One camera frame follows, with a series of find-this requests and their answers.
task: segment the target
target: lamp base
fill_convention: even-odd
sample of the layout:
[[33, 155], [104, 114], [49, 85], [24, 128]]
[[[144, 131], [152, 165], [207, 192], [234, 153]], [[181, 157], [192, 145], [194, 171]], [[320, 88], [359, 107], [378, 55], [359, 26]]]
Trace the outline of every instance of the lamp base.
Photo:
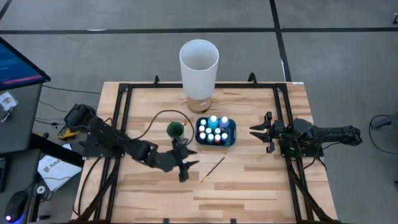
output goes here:
[[211, 97], [208, 97], [204, 100], [194, 100], [190, 97], [187, 97], [187, 106], [194, 113], [204, 113], [206, 112], [211, 105]]

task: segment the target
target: white lampshade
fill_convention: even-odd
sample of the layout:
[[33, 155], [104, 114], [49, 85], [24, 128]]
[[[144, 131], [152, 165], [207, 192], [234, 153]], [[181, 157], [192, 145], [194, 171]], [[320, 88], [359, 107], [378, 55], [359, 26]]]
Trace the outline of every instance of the white lampshade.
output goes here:
[[180, 50], [180, 65], [184, 92], [194, 100], [204, 100], [213, 94], [219, 53], [207, 40], [191, 40]]

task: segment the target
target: thin stick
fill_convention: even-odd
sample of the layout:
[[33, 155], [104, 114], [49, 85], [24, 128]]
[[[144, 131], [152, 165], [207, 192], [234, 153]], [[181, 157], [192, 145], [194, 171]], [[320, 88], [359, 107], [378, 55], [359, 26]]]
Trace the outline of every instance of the thin stick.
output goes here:
[[200, 182], [202, 183], [224, 159], [225, 159], [225, 157], [223, 157], [223, 158], [210, 170], [210, 172], [207, 173], [207, 175], [206, 175]]

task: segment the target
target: green object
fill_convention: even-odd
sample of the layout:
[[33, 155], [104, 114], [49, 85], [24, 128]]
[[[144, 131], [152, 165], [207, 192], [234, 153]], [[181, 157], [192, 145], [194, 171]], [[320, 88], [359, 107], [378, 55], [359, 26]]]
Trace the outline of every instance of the green object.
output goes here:
[[182, 125], [182, 123], [179, 122], [171, 122], [167, 126], [166, 131], [171, 138], [181, 137], [182, 134], [184, 133], [184, 125]]

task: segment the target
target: white lamp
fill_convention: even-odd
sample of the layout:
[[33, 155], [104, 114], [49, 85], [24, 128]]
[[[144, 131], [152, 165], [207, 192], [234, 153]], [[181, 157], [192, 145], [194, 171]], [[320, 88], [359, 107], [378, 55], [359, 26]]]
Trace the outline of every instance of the white lamp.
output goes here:
[[180, 50], [182, 85], [195, 113], [204, 113], [211, 105], [218, 59], [216, 46], [207, 40], [191, 40]]

